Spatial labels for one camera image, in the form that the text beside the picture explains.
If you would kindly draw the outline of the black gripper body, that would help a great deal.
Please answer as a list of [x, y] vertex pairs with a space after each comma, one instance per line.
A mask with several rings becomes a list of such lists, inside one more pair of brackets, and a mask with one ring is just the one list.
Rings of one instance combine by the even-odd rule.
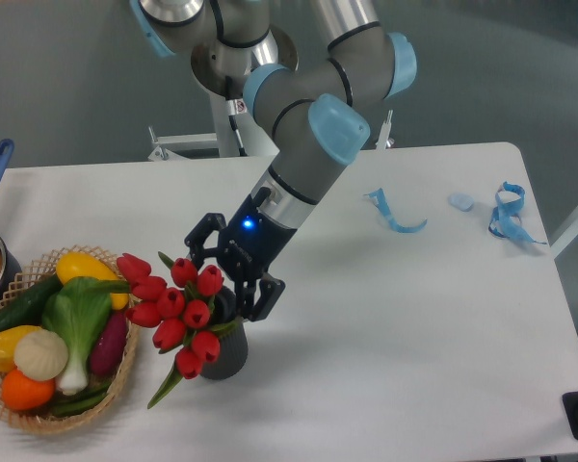
[[297, 230], [264, 214], [270, 193], [248, 195], [230, 219], [211, 213], [212, 229], [219, 232], [214, 258], [236, 287], [253, 286]]

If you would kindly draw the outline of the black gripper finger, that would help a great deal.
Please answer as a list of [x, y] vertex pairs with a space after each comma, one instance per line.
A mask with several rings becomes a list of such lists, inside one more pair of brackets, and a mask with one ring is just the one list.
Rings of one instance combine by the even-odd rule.
[[284, 281], [264, 272], [258, 279], [238, 278], [234, 282], [236, 313], [247, 321], [263, 321], [284, 292]]
[[189, 259], [200, 270], [204, 262], [220, 255], [219, 248], [205, 247], [205, 242], [214, 232], [221, 232], [226, 228], [225, 217], [221, 213], [207, 213], [194, 226], [184, 239], [189, 249]]

